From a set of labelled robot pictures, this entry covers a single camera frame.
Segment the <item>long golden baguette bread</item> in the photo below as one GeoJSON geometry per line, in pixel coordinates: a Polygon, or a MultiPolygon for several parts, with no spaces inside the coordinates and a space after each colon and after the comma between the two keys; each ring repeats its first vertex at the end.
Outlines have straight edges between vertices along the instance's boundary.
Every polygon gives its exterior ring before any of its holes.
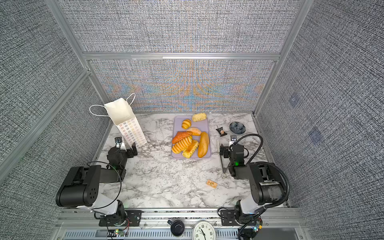
{"type": "Polygon", "coordinates": [[[207,152],[210,145],[210,139],[207,132],[202,132],[200,137],[200,143],[198,147],[198,157],[203,158],[207,152]]]}

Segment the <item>yellow braided pastry bread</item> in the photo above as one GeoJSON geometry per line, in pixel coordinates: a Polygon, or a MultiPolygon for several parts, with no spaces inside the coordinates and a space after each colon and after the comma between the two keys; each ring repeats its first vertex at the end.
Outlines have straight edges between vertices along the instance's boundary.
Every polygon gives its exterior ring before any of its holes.
{"type": "Polygon", "coordinates": [[[183,157],[189,159],[194,154],[198,146],[199,142],[196,140],[192,140],[192,144],[183,151],[183,157]]]}

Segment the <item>ridged yellow spiral bread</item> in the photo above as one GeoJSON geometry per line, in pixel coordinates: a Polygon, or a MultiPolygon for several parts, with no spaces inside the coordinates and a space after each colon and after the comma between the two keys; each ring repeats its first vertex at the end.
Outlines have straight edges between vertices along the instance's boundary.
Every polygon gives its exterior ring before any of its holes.
{"type": "Polygon", "coordinates": [[[192,136],[186,137],[172,146],[172,152],[179,154],[192,144],[192,136]]]}

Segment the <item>white printed paper bag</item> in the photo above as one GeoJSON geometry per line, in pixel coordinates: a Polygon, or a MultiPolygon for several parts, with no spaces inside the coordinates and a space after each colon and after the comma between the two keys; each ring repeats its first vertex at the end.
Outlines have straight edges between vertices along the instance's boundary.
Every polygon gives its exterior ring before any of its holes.
{"type": "Polygon", "coordinates": [[[131,107],[135,98],[136,94],[132,93],[126,99],[120,98],[104,105],[91,105],[89,112],[94,116],[110,118],[128,144],[135,143],[137,147],[143,147],[148,141],[131,107]],[[93,113],[92,107],[104,108],[107,115],[93,113]]]}

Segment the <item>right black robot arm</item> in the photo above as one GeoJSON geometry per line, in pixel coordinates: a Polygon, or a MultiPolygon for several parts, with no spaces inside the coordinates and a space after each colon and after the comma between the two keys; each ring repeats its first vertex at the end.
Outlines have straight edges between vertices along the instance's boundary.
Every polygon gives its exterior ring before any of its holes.
{"type": "Polygon", "coordinates": [[[269,162],[245,163],[248,156],[240,144],[223,145],[218,143],[223,173],[230,172],[236,180],[247,180],[251,193],[237,201],[230,210],[218,209],[223,226],[240,226],[247,222],[255,223],[267,209],[277,207],[289,198],[288,177],[275,164],[269,162]]]}

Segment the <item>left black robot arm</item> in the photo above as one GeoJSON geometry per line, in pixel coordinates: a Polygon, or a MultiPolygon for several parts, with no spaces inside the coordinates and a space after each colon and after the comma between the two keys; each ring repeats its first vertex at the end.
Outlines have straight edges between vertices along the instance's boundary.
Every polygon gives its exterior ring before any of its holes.
{"type": "Polygon", "coordinates": [[[127,211],[118,196],[111,199],[99,192],[100,184],[122,184],[127,160],[137,154],[136,143],[126,150],[117,144],[108,151],[106,168],[99,161],[87,163],[87,168],[70,168],[56,194],[57,206],[89,210],[100,227],[138,227],[142,211],[127,211]]]}

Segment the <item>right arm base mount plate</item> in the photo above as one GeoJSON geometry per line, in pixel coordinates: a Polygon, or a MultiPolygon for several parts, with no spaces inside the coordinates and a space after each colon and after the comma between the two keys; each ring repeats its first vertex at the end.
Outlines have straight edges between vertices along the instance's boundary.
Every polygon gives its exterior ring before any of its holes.
{"type": "Polygon", "coordinates": [[[236,213],[235,210],[227,210],[227,209],[221,209],[219,211],[222,226],[230,227],[230,226],[240,226],[241,224],[238,223],[236,220],[236,213]]]}

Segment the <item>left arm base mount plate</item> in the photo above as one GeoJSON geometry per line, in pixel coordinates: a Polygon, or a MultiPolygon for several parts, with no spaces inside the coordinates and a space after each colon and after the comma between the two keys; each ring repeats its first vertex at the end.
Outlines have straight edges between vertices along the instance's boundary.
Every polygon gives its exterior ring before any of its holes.
{"type": "Polygon", "coordinates": [[[101,216],[99,227],[138,227],[141,222],[143,211],[125,210],[124,214],[116,213],[114,215],[101,216]]]}

